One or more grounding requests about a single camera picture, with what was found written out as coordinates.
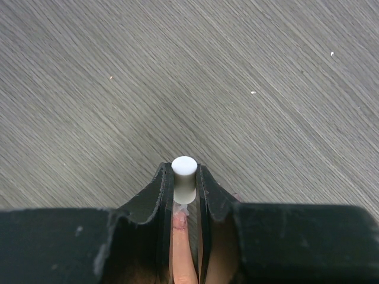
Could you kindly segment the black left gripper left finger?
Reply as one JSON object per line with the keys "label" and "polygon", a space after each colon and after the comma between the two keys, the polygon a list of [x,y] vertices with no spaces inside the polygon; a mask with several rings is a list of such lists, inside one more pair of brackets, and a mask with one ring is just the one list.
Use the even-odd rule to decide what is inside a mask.
{"label": "black left gripper left finger", "polygon": [[2,283],[171,283],[174,173],[112,208],[1,211]]}

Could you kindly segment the person's bare hand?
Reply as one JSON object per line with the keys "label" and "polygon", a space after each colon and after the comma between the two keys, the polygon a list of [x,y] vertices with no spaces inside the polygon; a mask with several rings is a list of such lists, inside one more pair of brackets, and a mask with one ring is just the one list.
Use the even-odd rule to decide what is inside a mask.
{"label": "person's bare hand", "polygon": [[176,284],[196,284],[197,274],[192,260],[187,210],[179,209],[173,214],[172,272]]}

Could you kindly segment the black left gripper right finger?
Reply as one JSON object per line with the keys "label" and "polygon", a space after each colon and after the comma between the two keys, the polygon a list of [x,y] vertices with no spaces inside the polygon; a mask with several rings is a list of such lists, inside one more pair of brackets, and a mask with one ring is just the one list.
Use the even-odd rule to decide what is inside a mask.
{"label": "black left gripper right finger", "polygon": [[359,206],[243,203],[196,172],[200,283],[377,283],[378,223]]}

